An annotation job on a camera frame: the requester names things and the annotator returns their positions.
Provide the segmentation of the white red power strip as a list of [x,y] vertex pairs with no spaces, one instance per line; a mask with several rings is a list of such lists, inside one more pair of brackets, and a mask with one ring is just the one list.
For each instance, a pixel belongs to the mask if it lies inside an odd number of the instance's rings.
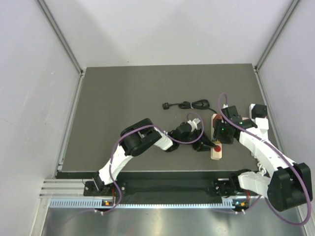
[[218,114],[213,114],[211,117],[211,141],[216,145],[215,147],[211,148],[211,159],[213,160],[220,160],[222,158],[222,143],[215,140],[213,137],[214,129],[215,129],[215,121],[220,116]]

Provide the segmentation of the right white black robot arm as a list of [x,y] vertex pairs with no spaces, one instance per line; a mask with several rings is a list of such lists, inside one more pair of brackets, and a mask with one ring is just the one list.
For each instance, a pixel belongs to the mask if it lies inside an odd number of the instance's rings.
[[313,200],[311,170],[283,155],[268,138],[267,106],[250,104],[249,118],[242,118],[235,106],[225,105],[223,116],[211,117],[211,133],[221,144],[238,141],[257,160],[258,171],[235,171],[229,178],[230,190],[237,195],[246,190],[267,198],[277,211]]

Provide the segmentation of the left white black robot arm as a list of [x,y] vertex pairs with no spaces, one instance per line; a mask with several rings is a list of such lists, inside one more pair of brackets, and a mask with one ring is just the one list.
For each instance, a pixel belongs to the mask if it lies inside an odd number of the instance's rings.
[[125,165],[150,147],[172,152],[180,144],[192,145],[195,151],[210,151],[217,147],[205,134],[203,122],[199,118],[182,122],[170,132],[160,130],[148,118],[126,128],[114,144],[108,162],[93,176],[95,190],[101,195],[108,194]]

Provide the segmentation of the red koi fish adapter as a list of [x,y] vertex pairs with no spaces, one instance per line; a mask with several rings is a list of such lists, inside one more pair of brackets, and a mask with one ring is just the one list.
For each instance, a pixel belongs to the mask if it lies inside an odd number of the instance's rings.
[[216,121],[219,120],[220,122],[222,121],[222,116],[221,115],[215,115],[213,118],[213,123],[216,123]]

